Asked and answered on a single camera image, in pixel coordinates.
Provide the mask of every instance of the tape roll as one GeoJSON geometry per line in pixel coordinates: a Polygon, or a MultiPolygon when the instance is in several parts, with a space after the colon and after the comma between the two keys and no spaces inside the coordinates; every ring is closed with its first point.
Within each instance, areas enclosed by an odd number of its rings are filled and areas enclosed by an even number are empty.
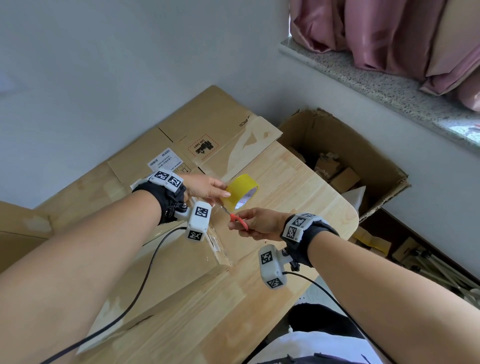
{"type": "Polygon", "coordinates": [[[257,192],[258,184],[248,174],[237,177],[228,187],[231,193],[228,198],[222,198],[223,205],[228,211],[239,209],[257,192]]]}

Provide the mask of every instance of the granite window sill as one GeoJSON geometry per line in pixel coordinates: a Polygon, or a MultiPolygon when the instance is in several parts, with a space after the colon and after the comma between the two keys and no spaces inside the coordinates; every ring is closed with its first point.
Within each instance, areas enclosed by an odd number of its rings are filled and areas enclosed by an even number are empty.
{"type": "Polygon", "coordinates": [[[285,55],[305,63],[406,118],[480,155],[480,113],[458,101],[419,91],[419,84],[404,77],[365,71],[353,66],[346,52],[313,53],[292,38],[280,44],[285,55]]]}

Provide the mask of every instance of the white wall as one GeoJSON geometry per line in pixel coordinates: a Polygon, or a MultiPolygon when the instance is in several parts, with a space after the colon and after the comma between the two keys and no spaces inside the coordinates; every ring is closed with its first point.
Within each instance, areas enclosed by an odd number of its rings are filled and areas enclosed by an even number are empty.
{"type": "Polygon", "coordinates": [[[211,84],[272,119],[287,0],[3,0],[0,200],[35,207],[211,84]]]}
{"type": "Polygon", "coordinates": [[[372,142],[413,185],[385,209],[480,278],[480,158],[299,61],[278,67],[279,117],[321,107],[372,142]]]}

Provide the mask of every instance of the wooden tabletop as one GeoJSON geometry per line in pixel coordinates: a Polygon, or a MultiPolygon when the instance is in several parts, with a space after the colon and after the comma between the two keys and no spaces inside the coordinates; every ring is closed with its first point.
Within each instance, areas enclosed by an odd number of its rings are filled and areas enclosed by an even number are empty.
{"type": "MultiPolygon", "coordinates": [[[[246,169],[263,189],[270,188],[269,202],[261,202],[265,206],[260,207],[322,215],[345,239],[357,228],[353,207],[278,142],[246,169]]],[[[104,162],[39,208],[51,215],[58,231],[127,193],[104,162]]],[[[318,275],[305,266],[300,273],[311,279],[318,275]]],[[[187,286],[170,296],[160,303],[158,314],[79,359],[81,363],[241,363],[308,286],[306,280],[289,276],[286,288],[268,289],[253,252],[200,289],[187,286]]]]}

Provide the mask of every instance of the curtain fold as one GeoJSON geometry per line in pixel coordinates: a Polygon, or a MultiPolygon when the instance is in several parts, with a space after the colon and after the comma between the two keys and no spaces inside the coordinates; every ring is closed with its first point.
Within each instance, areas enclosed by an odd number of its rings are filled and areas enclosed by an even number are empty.
{"type": "Polygon", "coordinates": [[[468,80],[456,94],[478,110],[480,0],[290,0],[290,32],[310,51],[348,50],[356,67],[413,78],[430,94],[468,80]]]}

